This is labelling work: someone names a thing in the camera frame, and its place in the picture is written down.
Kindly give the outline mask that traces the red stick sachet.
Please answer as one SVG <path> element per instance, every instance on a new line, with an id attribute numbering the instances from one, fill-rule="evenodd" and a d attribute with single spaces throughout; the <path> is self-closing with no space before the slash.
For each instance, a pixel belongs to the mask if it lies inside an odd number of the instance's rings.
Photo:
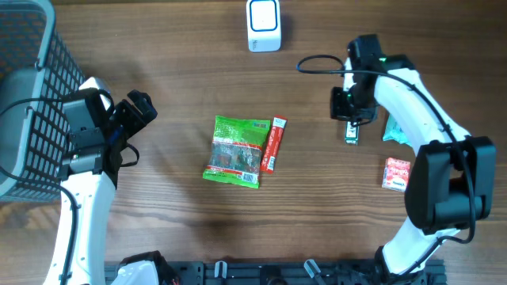
<path id="1" fill-rule="evenodd" d="M 280 149 L 281 140 L 283 138 L 287 122 L 287 119 L 283 116 L 275 116 L 273 118 L 273 125 L 269 133 L 265 153 L 261 161 L 261 171 L 264 173 L 274 172 L 276 157 Z"/>

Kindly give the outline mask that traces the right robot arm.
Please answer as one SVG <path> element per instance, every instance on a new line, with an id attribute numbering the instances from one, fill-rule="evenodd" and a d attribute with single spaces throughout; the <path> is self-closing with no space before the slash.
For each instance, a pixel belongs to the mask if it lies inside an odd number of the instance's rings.
<path id="1" fill-rule="evenodd" d="M 496 148 L 473 137 L 433 99 L 406 55 L 385 55 L 376 35 L 358 36 L 336 74 L 332 118 L 360 126 L 384 107 L 400 124 L 416 155 L 404 199 L 406 221 L 376 254 L 382 283 L 408 282 L 446 242 L 468 244 L 476 222 L 490 214 Z"/>

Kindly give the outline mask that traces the green snack bag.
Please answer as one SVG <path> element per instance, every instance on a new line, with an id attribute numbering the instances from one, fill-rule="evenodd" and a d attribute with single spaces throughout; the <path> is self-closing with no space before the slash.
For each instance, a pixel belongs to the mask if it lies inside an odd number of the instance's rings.
<path id="1" fill-rule="evenodd" d="M 271 127 L 268 120 L 215 118 L 212 151 L 203 178 L 247 188 L 260 185 L 263 146 Z"/>

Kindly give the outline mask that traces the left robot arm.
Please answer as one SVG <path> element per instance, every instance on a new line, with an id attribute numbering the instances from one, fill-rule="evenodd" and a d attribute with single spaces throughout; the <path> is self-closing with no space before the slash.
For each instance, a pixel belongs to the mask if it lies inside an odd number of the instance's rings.
<path id="1" fill-rule="evenodd" d="M 109 211 L 121 153 L 128 140 L 158 113 L 150 96 L 136 89 L 113 103 L 102 80 L 89 78 L 63 103 L 71 150 L 57 174 L 61 212 L 46 284 L 105 283 L 105 244 Z"/>

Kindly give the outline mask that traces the mint wet wipes pack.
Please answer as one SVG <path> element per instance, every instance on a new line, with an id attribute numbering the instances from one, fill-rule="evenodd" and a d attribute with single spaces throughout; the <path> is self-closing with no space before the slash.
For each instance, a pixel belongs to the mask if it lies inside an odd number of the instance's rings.
<path id="1" fill-rule="evenodd" d="M 396 141 L 401 145 L 411 146 L 409 139 L 391 114 L 387 119 L 383 141 Z"/>

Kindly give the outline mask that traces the pink tissue pack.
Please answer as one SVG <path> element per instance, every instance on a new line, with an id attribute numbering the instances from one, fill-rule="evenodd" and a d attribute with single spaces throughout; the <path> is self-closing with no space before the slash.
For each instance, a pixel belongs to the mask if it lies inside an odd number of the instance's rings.
<path id="1" fill-rule="evenodd" d="M 382 187 L 404 192 L 410 176 L 410 162 L 388 158 L 385 162 Z"/>

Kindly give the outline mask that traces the green white medicine box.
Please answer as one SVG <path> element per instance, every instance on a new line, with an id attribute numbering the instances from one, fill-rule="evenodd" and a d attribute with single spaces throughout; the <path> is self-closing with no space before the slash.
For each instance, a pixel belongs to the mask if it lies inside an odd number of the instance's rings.
<path id="1" fill-rule="evenodd" d="M 345 142 L 350 145 L 357 145 L 358 141 L 359 141 L 358 126 L 353 126 L 351 122 L 348 122 L 345 128 Z"/>

